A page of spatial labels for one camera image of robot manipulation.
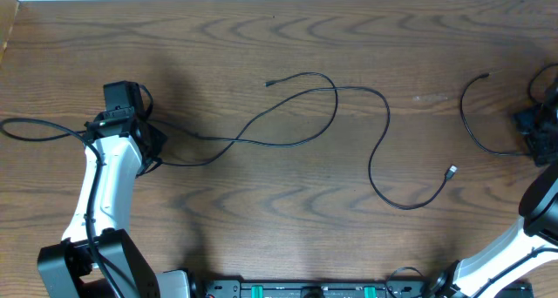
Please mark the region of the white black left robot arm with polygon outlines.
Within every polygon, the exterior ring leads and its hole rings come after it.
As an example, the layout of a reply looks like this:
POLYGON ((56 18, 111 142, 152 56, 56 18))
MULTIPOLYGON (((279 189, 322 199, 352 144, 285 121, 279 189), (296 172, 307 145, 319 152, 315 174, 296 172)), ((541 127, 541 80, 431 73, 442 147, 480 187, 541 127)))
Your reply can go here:
POLYGON ((51 297, 158 297, 153 270, 128 230, 133 184, 167 138, 148 124, 146 87, 120 81, 103 88, 105 110, 87 123, 87 166, 78 205, 62 240, 41 248, 38 272, 51 297))

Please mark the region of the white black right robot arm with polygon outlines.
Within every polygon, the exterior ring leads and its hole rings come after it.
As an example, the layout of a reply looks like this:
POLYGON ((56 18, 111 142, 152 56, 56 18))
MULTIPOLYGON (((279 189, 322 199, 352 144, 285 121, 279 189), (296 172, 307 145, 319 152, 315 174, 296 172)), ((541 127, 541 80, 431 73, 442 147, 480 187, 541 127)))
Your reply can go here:
POLYGON ((455 261, 424 297, 495 297, 507 285, 557 259, 557 82, 544 99, 514 114, 517 131, 537 166, 515 223, 476 255, 455 261))

